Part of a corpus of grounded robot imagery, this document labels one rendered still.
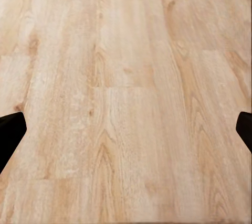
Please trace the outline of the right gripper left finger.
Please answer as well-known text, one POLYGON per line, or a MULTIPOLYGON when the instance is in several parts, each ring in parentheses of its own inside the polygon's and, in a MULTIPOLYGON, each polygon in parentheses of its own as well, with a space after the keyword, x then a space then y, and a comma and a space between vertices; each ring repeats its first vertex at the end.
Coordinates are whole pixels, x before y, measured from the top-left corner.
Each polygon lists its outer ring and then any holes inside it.
POLYGON ((0 174, 27 131, 22 112, 0 118, 0 174))

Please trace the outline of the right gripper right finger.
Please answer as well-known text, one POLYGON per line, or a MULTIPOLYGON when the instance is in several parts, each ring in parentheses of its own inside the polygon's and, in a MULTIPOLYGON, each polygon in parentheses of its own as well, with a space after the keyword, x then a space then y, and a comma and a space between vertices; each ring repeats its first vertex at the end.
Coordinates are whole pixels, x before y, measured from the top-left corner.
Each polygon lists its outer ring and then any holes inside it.
POLYGON ((240 112, 236 122, 236 132, 252 153, 252 114, 240 112))

